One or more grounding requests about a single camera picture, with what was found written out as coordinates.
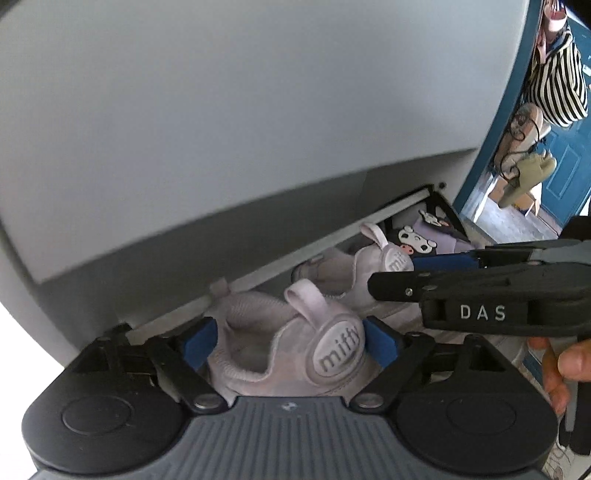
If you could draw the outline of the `operator right hand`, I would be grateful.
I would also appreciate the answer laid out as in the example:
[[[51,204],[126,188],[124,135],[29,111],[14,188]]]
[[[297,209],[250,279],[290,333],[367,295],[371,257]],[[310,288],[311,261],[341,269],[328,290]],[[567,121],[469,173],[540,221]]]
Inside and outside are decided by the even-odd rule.
[[[543,388],[555,413],[564,414],[570,401],[566,381],[589,382],[591,379],[590,340],[573,344],[560,354],[555,353],[548,338],[532,337],[528,345],[531,349],[544,351]]]

